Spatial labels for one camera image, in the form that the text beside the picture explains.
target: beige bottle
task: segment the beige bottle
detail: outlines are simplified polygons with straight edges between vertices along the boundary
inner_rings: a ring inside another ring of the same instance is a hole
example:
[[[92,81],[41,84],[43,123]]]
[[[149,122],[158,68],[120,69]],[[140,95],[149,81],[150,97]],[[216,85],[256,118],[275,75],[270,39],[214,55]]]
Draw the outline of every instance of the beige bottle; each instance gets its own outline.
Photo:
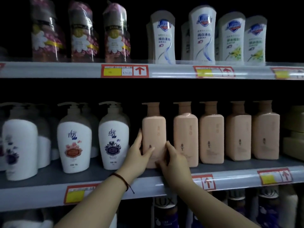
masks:
[[[189,167],[199,164],[199,123],[191,114],[191,102],[174,102],[178,104],[178,116],[173,121],[173,141],[176,150],[180,151],[188,161]]]
[[[272,100],[259,101],[252,119],[252,152],[257,159],[279,158],[280,115],[272,112]]]
[[[143,154],[151,147],[155,150],[150,157],[147,168],[156,168],[155,161],[162,158],[166,152],[166,119],[159,114],[159,102],[142,103],[148,105],[147,117],[143,119]]]
[[[251,158],[251,115],[245,113],[245,101],[232,101],[232,114],[226,118],[225,149],[233,161]]]
[[[205,164],[224,162],[224,117],[217,114],[217,101],[205,103],[205,114],[200,118],[200,159]]]

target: red arrow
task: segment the red arrow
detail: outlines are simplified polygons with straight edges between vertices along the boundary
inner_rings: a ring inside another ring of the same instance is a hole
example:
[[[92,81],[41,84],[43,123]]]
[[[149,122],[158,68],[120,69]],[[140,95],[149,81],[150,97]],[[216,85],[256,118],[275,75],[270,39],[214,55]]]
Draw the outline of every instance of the red arrow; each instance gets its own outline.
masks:
[[[208,178],[205,179],[204,183],[207,183],[208,189],[210,189],[210,182],[209,182],[209,179],[208,179]]]
[[[223,69],[223,72],[231,72],[231,70],[230,70],[230,69],[225,68],[225,69]]]
[[[282,175],[286,178],[286,181],[288,181],[288,177],[287,176],[289,176],[289,174],[287,172],[283,171]]]
[[[142,71],[142,70],[145,70],[145,69],[143,69],[143,68],[141,68],[141,67],[138,67],[138,68],[136,68],[135,70],[138,70],[139,75],[141,75],[141,71]]]

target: person's right hand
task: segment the person's right hand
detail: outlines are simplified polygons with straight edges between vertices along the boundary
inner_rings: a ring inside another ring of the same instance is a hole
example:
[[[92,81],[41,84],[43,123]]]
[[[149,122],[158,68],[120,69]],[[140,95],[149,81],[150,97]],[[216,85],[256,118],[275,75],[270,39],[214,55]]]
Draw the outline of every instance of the person's right hand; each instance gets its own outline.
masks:
[[[170,188],[176,193],[183,187],[193,183],[186,157],[180,154],[169,141],[166,142],[170,162],[167,166],[165,157],[156,163],[161,167],[163,175]]]

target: bracelet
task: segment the bracelet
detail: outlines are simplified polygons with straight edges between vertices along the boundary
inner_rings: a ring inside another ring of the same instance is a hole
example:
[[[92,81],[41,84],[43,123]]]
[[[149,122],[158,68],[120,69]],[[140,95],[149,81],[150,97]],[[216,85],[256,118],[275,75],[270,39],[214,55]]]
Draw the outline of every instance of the bracelet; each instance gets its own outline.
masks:
[[[124,184],[125,184],[126,187],[127,187],[127,190],[126,190],[126,191],[128,191],[129,187],[130,187],[130,189],[132,190],[131,186],[127,183],[126,180],[124,180],[124,178],[123,178],[122,176],[120,176],[119,174],[117,174],[117,173],[115,173],[115,172],[110,174],[110,176],[112,176],[112,175],[114,175],[114,176],[120,178],[120,179],[124,182]]]

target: person's left hand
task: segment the person's left hand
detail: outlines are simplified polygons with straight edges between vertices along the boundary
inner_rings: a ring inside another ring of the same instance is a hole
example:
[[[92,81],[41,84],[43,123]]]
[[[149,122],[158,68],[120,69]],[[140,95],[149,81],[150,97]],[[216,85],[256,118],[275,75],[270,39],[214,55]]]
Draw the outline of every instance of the person's left hand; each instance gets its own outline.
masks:
[[[139,148],[141,146],[142,135],[142,131],[139,129],[137,138],[127,152],[123,165],[116,171],[128,184],[131,184],[135,178],[145,171],[149,158],[155,149],[155,147],[152,147],[144,155],[141,155]]]

